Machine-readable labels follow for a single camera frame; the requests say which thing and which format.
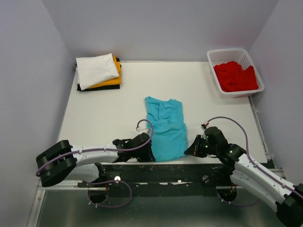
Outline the turquoise t shirt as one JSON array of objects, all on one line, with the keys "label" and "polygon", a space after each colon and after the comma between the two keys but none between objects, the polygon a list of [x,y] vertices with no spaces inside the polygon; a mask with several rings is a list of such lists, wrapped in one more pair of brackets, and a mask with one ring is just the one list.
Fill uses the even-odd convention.
[{"label": "turquoise t shirt", "polygon": [[151,149],[155,161],[167,162],[184,157],[188,143],[182,103],[176,99],[162,101],[148,96],[145,105],[147,120],[154,128]]}]

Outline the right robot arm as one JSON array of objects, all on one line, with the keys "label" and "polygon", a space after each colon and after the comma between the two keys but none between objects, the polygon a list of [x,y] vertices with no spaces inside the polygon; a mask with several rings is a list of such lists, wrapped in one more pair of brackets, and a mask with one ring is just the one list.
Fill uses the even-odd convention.
[{"label": "right robot arm", "polygon": [[246,189],[266,203],[287,227],[303,224],[303,185],[294,185],[274,174],[251,158],[245,149],[229,143],[217,127],[197,135],[184,153],[200,158],[215,156],[227,168],[218,173],[221,184],[233,183]]}]

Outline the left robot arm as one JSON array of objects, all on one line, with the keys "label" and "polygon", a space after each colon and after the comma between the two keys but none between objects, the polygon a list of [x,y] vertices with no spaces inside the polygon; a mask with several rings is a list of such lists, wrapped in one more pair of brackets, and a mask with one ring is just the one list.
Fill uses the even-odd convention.
[{"label": "left robot arm", "polygon": [[68,140],[61,140],[36,157],[43,187],[51,187],[65,179],[82,180],[99,187],[105,175],[98,170],[98,163],[154,162],[152,139],[143,132],[133,139],[116,139],[100,148],[72,146]]}]

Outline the red t shirt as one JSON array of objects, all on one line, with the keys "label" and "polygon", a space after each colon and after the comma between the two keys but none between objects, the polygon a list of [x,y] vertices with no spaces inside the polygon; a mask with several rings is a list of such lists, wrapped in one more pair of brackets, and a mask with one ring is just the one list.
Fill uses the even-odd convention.
[{"label": "red t shirt", "polygon": [[259,88],[253,66],[243,69],[235,61],[214,66],[220,87],[224,92],[240,92]]}]

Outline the white plastic laundry basket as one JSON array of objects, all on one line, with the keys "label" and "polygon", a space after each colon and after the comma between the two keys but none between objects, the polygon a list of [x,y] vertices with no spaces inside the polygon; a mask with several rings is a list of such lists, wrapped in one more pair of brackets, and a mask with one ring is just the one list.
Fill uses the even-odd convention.
[{"label": "white plastic laundry basket", "polygon": [[[212,50],[207,52],[207,57],[209,60],[209,64],[211,67],[211,72],[213,76],[213,81],[216,85],[216,88],[219,92],[220,98],[236,98],[236,97],[243,97],[243,96],[250,96],[257,92],[261,92],[265,89],[263,81],[255,68],[253,61],[251,60],[248,52],[242,48],[231,48],[231,49],[218,49]],[[220,65],[223,63],[228,63],[230,61],[235,61],[241,65],[241,67],[245,70],[249,66],[253,66],[255,70],[256,80],[258,83],[259,88],[256,90],[249,90],[249,91],[240,91],[240,92],[224,92],[219,84],[217,79],[216,73],[214,71],[215,65]]]}]

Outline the folded white t shirt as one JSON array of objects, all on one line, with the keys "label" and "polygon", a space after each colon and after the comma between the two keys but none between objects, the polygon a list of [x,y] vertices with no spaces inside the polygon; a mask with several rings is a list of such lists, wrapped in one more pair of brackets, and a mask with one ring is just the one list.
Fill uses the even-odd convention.
[{"label": "folded white t shirt", "polygon": [[76,65],[79,91],[121,84],[120,64],[112,53],[80,57],[76,59]]}]

